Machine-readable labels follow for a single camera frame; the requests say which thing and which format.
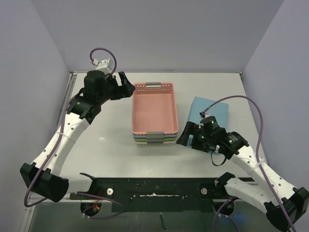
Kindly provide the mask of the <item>pink plastic basket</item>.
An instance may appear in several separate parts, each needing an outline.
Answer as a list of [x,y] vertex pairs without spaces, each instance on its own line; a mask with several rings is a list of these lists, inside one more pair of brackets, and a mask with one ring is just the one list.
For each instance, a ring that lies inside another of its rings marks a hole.
[[178,114],[172,82],[135,83],[132,96],[132,132],[177,134]]

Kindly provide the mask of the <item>blue plastic basket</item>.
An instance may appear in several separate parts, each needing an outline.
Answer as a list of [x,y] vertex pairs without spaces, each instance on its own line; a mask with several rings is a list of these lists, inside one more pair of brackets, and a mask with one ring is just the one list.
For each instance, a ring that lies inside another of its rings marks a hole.
[[[199,113],[205,110],[207,107],[209,107],[214,102],[215,102],[214,100],[205,99],[201,97],[195,97],[191,104],[187,121],[199,124],[201,120]],[[211,116],[215,116],[218,122],[218,125],[226,129],[227,121],[228,121],[228,108],[229,108],[229,105],[227,103],[219,102],[215,106],[213,106],[211,109],[209,109],[207,113]]]
[[164,134],[164,133],[144,134],[144,135],[133,134],[133,137],[134,137],[134,139],[171,139],[171,140],[175,140],[177,138],[177,134]]

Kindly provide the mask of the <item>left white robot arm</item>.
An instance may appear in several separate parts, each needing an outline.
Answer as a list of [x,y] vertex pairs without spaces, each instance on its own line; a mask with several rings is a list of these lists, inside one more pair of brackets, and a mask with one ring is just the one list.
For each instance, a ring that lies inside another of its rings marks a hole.
[[99,70],[89,71],[84,78],[84,87],[74,95],[64,108],[60,126],[41,154],[30,164],[20,168],[27,186],[24,205],[30,207],[28,197],[34,192],[44,200],[59,202],[66,194],[82,193],[92,199],[98,194],[98,186],[92,177],[61,177],[63,164],[78,138],[91,125],[107,101],[129,98],[135,91],[124,72],[119,72],[121,84],[112,74]]

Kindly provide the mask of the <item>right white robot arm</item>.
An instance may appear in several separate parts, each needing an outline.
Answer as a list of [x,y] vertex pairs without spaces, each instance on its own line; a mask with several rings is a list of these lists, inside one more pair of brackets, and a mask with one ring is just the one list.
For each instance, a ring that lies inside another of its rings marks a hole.
[[284,180],[261,158],[237,132],[226,132],[214,116],[199,124],[188,121],[177,144],[202,152],[224,155],[226,160],[244,170],[258,185],[254,187],[226,172],[215,180],[219,197],[233,196],[261,210],[281,232],[291,229],[306,212],[309,192]]

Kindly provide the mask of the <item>white plastic basket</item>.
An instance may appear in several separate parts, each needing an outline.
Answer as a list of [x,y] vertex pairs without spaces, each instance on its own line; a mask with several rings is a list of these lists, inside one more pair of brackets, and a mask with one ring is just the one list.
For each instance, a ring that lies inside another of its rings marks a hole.
[[173,146],[176,141],[166,141],[166,142],[135,142],[137,147],[161,147],[161,146]]

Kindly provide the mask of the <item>green plastic basket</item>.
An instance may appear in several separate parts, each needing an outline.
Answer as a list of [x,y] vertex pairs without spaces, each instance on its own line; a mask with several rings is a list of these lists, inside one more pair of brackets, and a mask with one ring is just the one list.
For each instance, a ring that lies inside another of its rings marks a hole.
[[147,137],[133,137],[135,142],[166,142],[176,141],[177,137],[164,137],[164,138],[147,138]]

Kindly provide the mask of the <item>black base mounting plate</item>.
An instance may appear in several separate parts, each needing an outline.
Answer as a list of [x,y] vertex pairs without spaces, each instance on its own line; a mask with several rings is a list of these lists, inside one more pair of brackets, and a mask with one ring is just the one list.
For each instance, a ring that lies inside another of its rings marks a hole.
[[112,199],[112,211],[213,211],[214,200],[228,194],[216,188],[215,178],[92,178],[90,195]]

